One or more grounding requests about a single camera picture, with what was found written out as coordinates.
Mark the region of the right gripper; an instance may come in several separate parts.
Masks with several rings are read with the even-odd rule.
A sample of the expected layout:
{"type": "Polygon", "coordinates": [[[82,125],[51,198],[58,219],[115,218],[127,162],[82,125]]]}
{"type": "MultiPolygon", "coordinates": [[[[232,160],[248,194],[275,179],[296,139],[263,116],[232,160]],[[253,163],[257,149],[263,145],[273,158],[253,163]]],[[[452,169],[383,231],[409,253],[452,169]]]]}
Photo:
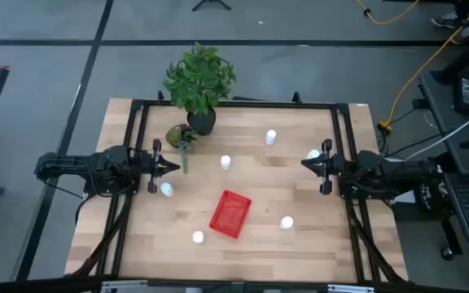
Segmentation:
{"type": "Polygon", "coordinates": [[[332,192],[332,181],[329,179],[329,176],[339,176],[348,167],[348,161],[343,155],[330,155],[331,149],[332,140],[327,138],[322,143],[322,153],[320,155],[317,157],[309,157],[300,162],[317,177],[324,177],[321,188],[321,193],[323,195],[329,195],[332,192]]]}

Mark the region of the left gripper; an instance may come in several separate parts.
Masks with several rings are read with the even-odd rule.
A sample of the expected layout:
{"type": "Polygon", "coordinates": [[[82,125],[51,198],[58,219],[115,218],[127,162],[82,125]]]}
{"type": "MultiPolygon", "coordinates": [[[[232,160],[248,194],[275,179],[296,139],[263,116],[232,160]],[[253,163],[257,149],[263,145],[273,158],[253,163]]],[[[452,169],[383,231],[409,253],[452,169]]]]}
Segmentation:
{"type": "Polygon", "coordinates": [[[150,154],[147,150],[136,150],[134,149],[133,158],[130,161],[131,174],[134,179],[139,181],[139,178],[143,174],[149,174],[150,179],[147,186],[149,193],[155,194],[157,191],[156,177],[163,177],[167,173],[177,171],[180,169],[179,164],[172,163],[166,160],[161,152],[161,141],[159,139],[153,140],[152,145],[153,152],[150,154]]]}

